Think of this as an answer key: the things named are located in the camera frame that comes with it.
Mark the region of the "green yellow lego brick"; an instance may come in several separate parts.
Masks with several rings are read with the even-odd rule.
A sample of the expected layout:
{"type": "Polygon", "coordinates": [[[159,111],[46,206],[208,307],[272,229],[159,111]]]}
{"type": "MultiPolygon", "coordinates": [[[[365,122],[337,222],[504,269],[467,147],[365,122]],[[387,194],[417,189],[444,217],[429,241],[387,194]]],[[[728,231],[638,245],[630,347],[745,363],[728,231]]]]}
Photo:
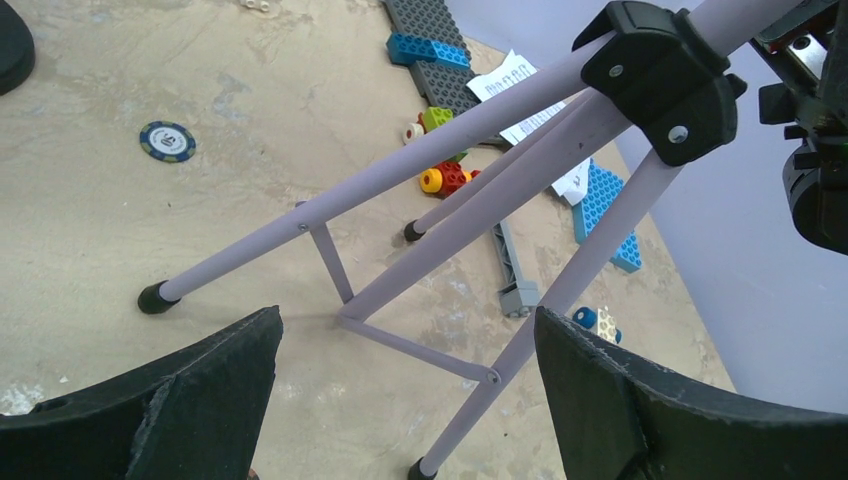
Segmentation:
{"type": "Polygon", "coordinates": [[[406,125],[402,132],[402,141],[405,145],[421,138],[422,136],[445,125],[453,119],[453,111],[442,107],[427,107],[419,112],[417,120],[406,125]]]}

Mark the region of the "red yellow lego piece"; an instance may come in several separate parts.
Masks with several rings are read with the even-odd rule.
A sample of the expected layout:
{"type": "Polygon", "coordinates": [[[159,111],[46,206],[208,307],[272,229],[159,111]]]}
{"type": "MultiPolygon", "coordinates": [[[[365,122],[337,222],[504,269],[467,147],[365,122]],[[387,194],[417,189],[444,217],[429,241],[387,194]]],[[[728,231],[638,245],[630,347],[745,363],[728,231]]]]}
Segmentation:
{"type": "Polygon", "coordinates": [[[480,173],[480,170],[463,170],[458,162],[444,161],[421,173],[419,187],[425,194],[446,198],[480,173]]]}

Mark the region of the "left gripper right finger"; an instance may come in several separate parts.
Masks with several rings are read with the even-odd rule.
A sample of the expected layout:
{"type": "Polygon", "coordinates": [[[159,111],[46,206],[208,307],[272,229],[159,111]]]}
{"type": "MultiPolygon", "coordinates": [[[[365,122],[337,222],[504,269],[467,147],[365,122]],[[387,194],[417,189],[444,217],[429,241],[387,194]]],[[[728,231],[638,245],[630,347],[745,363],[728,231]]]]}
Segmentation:
{"type": "Polygon", "coordinates": [[[843,479],[847,418],[690,379],[545,307],[540,374],[570,479],[843,479]]]}

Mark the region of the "red and grey lego hammer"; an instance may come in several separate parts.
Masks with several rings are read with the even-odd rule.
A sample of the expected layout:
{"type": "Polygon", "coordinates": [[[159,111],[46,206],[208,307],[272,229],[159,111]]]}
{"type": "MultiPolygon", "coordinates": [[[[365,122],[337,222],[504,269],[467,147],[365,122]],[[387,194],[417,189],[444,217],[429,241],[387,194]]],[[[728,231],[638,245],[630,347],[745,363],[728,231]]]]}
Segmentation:
{"type": "Polygon", "coordinates": [[[527,317],[540,300],[538,286],[527,280],[521,271],[506,220],[492,228],[492,235],[504,277],[504,286],[497,292],[501,311],[508,318],[527,317]]]}

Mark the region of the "sheet music page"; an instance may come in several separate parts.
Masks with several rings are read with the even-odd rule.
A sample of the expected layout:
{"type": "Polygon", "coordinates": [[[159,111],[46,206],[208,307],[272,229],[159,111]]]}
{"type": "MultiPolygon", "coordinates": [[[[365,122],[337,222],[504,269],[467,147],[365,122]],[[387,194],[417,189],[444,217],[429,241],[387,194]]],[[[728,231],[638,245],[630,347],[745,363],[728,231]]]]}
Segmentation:
{"type": "MultiPolygon", "coordinates": [[[[539,69],[523,55],[510,50],[499,66],[489,73],[474,76],[466,82],[466,86],[481,103],[489,103],[493,98],[500,99],[504,96],[505,91],[514,89],[516,85],[531,78],[538,71],[539,69]]],[[[512,108],[517,107],[520,112],[531,112],[531,115],[499,132],[499,135],[509,146],[516,146],[521,143],[535,130],[553,119],[567,104],[566,101],[559,100],[544,108],[531,111],[531,106],[541,106],[541,103],[537,102],[538,94],[530,94],[524,88],[520,88],[520,90],[523,94],[519,96],[507,94],[507,97],[512,98],[509,105],[512,108]]]]}
{"type": "Polygon", "coordinates": [[[550,186],[554,196],[570,206],[578,205],[588,193],[591,165],[592,158],[587,158],[554,181],[550,186]]]}

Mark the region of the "black microphone stand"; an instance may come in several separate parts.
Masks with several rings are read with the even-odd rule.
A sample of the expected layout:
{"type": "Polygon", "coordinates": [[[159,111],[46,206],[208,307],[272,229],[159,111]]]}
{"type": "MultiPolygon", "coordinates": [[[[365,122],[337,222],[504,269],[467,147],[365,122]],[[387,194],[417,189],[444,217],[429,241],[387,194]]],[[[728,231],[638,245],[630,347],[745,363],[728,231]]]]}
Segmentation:
{"type": "Polygon", "coordinates": [[[18,12],[1,0],[1,95],[24,83],[32,74],[35,62],[31,30],[18,12]]]}

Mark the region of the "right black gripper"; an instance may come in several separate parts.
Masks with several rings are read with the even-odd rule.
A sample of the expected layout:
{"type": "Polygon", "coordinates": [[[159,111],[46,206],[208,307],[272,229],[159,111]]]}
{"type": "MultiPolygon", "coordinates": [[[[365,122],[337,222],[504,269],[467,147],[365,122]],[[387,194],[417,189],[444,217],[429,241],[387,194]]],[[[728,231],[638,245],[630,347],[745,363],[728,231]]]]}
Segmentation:
{"type": "Polygon", "coordinates": [[[803,1],[750,41],[779,82],[760,88],[759,121],[799,146],[782,179],[808,242],[847,252],[847,4],[803,1]]]}

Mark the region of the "lavender tripod music stand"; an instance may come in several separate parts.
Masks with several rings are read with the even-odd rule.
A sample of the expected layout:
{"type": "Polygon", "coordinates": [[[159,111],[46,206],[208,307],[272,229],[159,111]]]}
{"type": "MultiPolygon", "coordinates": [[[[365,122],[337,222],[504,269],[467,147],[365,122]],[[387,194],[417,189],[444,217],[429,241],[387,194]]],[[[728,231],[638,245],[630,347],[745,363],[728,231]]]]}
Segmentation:
{"type": "Polygon", "coordinates": [[[791,1],[705,1],[672,12],[635,1],[612,2],[577,37],[572,52],[293,209],[178,276],[145,288],[139,309],[160,314],[183,296],[303,233],[397,186],[531,115],[507,94],[538,94],[544,108],[567,106],[420,219],[424,237],[385,272],[350,295],[340,288],[340,323],[348,330],[476,382],[476,388],[429,451],[408,472],[432,479],[534,352],[534,323],[519,328],[495,363],[468,363],[368,324],[371,315],[523,206],[631,126],[651,150],[542,299],[564,310],[688,161],[731,142],[736,94],[725,77],[728,56],[794,8],[791,1]]]}

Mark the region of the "blue lego bricks on baseplate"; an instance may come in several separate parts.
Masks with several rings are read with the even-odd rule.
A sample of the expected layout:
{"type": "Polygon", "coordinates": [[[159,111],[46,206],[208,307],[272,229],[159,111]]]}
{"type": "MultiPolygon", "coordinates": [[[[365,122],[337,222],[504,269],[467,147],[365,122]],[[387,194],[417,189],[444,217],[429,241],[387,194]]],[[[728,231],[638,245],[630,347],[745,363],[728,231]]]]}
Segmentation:
{"type": "Polygon", "coordinates": [[[471,69],[464,50],[432,39],[395,32],[388,37],[386,48],[391,63],[395,65],[412,66],[422,61],[461,70],[471,69]]]}

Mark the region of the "white blue lego car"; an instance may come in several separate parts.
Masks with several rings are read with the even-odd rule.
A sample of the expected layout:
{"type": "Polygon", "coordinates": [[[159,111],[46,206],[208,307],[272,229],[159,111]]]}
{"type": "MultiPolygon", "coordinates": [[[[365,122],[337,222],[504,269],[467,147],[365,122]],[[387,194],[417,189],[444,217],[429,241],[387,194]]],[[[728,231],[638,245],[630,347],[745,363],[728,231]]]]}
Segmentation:
{"type": "Polygon", "coordinates": [[[574,312],[572,320],[608,342],[619,344],[622,340],[622,332],[606,307],[599,310],[587,306],[580,307],[574,312]]]}

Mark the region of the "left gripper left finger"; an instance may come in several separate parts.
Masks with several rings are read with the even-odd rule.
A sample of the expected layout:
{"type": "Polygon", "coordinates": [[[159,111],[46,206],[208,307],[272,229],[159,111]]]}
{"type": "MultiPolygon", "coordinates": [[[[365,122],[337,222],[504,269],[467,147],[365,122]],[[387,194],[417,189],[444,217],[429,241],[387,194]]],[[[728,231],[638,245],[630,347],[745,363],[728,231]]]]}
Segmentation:
{"type": "Polygon", "coordinates": [[[275,381],[278,307],[1,419],[4,479],[246,479],[275,381]]]}

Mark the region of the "dark grey lego baseplate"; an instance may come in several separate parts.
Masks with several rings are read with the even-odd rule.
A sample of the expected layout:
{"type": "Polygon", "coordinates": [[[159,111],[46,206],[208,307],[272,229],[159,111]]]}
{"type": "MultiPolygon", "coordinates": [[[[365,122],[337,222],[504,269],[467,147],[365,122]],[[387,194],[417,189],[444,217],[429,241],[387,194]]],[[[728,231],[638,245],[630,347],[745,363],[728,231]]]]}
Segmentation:
{"type": "Polygon", "coordinates": [[[480,100],[468,87],[476,76],[471,54],[447,4],[387,0],[384,5],[392,24],[386,42],[390,60],[410,70],[428,104],[450,110],[454,117],[477,106],[480,100]]]}

